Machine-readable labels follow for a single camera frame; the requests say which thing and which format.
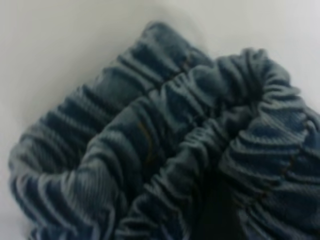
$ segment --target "ribbed texture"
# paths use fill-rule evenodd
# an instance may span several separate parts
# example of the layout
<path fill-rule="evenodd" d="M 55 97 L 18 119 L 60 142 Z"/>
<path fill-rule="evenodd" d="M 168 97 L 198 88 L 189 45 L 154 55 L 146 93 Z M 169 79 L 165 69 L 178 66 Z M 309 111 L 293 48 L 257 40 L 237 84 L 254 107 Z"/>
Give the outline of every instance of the ribbed texture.
<path fill-rule="evenodd" d="M 320 121 L 297 93 L 264 51 L 213 61 L 150 24 L 12 150 L 30 239 L 189 239 L 216 170 L 249 238 L 316 239 Z"/>

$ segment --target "denim scrunchie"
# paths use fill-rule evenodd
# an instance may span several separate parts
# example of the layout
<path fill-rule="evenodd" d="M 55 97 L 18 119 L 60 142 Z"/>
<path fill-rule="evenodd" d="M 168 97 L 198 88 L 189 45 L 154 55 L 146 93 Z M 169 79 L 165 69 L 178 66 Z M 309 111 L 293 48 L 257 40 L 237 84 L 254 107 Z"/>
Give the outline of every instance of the denim scrunchie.
<path fill-rule="evenodd" d="M 289 79 L 263 50 L 211 60 L 151 23 L 13 148 L 30 239 L 187 240 L 217 171 L 249 239 L 317 239 L 320 118 Z"/>

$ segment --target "blue denim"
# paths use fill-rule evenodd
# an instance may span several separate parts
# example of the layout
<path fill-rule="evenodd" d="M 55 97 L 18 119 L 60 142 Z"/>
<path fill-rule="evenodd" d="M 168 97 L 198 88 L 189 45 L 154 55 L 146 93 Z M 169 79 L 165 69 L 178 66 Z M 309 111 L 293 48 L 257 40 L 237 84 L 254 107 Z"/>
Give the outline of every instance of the blue denim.
<path fill-rule="evenodd" d="M 263 50 L 212 60 L 163 23 L 30 126 L 9 168 L 31 240 L 188 240 L 217 172 L 248 239 L 320 238 L 319 115 Z"/>

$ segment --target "white surface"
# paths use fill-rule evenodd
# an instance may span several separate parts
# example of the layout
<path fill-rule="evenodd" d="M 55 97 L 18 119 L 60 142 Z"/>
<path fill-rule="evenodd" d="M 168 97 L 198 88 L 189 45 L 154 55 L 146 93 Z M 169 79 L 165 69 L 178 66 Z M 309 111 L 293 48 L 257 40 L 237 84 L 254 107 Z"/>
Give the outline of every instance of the white surface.
<path fill-rule="evenodd" d="M 7 190 L 8 151 L 28 124 L 93 78 L 153 19 L 211 56 L 265 48 L 320 110 L 319 0 L 0 0 L 0 239 L 23 218 Z"/>

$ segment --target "gathered denim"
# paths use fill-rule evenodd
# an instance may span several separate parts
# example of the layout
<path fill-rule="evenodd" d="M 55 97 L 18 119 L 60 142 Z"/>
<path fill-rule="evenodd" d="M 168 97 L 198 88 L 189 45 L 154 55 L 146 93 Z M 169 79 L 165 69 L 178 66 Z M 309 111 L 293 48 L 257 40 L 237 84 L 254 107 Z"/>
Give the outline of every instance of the gathered denim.
<path fill-rule="evenodd" d="M 320 117 L 298 93 L 263 50 L 210 59 L 149 24 L 11 151 L 29 239 L 188 240 L 217 172 L 248 239 L 320 239 Z"/>

